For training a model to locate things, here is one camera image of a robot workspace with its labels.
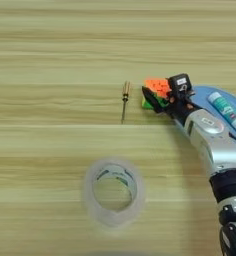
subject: tape roll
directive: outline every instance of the tape roll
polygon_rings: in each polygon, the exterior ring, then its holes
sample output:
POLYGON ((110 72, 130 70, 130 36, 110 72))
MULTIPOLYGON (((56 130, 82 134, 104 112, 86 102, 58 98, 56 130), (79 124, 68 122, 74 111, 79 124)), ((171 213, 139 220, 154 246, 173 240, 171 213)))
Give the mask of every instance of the tape roll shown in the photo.
POLYGON ((105 158, 88 169, 84 179, 83 197, 90 215, 96 220, 111 227, 124 225, 131 222, 144 206, 143 179, 130 162, 118 158, 105 158), (121 211, 104 208, 94 194, 95 182, 111 177, 126 185, 131 194, 131 203, 121 211))

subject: wood grain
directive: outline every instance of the wood grain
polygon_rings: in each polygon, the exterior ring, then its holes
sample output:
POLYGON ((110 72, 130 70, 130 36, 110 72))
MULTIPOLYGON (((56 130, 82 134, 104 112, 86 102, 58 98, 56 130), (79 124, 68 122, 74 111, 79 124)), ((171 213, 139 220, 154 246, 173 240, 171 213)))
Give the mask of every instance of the wood grain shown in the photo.
POLYGON ((180 72, 236 94, 236 1, 0 0, 0 256, 221 255, 195 150, 141 109, 144 79, 180 72), (144 211, 121 230, 81 200, 87 168, 112 155, 146 185, 144 211))

